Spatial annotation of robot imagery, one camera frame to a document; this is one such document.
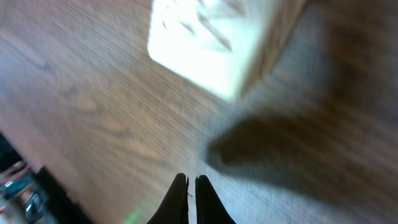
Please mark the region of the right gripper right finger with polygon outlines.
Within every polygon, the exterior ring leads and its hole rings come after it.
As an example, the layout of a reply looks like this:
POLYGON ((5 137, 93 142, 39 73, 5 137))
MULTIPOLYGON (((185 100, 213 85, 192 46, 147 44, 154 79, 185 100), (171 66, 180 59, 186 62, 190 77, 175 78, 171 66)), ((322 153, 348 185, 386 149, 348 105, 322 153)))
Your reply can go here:
POLYGON ((223 206, 209 178, 200 175, 195 179, 195 198, 198 224, 235 224, 223 206))

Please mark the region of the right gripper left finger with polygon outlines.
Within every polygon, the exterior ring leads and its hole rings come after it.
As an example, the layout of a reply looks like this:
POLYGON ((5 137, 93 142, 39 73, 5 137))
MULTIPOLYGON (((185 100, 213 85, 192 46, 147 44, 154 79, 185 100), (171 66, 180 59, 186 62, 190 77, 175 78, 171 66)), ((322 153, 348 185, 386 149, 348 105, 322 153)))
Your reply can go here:
POLYGON ((178 173, 147 224, 188 224, 188 187, 187 176, 178 173))

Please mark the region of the white block green side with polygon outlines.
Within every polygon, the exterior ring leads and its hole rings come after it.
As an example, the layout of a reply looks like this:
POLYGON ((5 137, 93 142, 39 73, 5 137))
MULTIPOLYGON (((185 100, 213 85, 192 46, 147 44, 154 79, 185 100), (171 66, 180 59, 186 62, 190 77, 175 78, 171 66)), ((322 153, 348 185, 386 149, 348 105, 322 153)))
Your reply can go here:
POLYGON ((152 60, 236 101, 274 66, 306 0, 154 0, 152 60))

